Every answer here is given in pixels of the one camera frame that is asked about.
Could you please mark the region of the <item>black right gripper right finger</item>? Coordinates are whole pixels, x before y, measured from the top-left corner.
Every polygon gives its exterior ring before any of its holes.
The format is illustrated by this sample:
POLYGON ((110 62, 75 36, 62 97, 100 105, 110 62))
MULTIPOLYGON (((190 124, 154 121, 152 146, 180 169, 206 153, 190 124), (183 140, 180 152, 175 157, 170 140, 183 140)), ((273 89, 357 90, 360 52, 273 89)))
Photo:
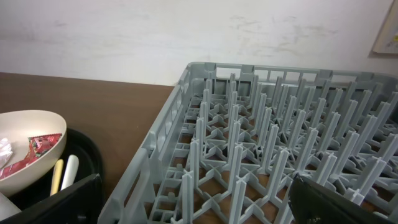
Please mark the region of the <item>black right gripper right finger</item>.
POLYGON ((298 174, 290 186, 289 207, 298 224, 392 224, 298 174))

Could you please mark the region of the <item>white tissue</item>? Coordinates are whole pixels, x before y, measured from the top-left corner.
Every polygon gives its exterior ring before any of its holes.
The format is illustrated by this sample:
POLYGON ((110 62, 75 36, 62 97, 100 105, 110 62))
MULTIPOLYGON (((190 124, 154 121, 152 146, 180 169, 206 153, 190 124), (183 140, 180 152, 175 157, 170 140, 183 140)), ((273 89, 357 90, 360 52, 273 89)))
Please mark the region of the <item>white tissue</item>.
POLYGON ((3 168, 13 154, 12 146, 8 138, 2 138, 0 142, 0 168, 3 168))

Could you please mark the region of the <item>beige large bowl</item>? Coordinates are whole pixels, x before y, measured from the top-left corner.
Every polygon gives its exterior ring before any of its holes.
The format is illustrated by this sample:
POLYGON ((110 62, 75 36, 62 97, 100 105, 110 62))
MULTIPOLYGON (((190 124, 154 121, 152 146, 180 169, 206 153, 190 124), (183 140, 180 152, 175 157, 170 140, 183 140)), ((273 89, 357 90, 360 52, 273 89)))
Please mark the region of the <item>beige large bowl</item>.
POLYGON ((25 158, 29 151, 29 137, 61 133, 62 137, 42 157, 24 169, 1 179, 1 193, 10 197, 39 180, 58 161, 67 140, 67 123, 57 113, 43 110, 22 110, 1 114, 1 138, 8 138, 13 154, 7 167, 25 158))

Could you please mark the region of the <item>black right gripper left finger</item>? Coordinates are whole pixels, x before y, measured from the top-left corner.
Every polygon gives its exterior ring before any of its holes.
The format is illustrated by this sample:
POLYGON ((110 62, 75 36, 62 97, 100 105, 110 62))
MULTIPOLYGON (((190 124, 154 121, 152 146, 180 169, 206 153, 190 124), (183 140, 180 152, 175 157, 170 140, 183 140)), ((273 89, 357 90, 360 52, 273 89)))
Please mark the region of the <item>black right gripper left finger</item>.
POLYGON ((102 178, 99 174, 91 174, 1 223, 97 224, 102 208, 102 178))

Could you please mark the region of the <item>red snack wrapper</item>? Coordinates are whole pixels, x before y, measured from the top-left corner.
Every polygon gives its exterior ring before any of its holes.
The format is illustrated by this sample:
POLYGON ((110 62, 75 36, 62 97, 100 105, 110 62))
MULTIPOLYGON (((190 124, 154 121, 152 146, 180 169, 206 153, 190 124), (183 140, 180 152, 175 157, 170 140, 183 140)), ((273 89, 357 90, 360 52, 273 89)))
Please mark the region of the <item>red snack wrapper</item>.
POLYGON ((48 134, 43 136, 29 137, 29 151, 25 158, 21 161, 18 161, 14 164, 11 164, 5 168, 1 169, 1 179, 4 179, 21 169, 24 169, 26 166, 35 162, 37 159, 46 154, 51 148, 58 143, 60 138, 62 137, 61 133, 57 134, 48 134))

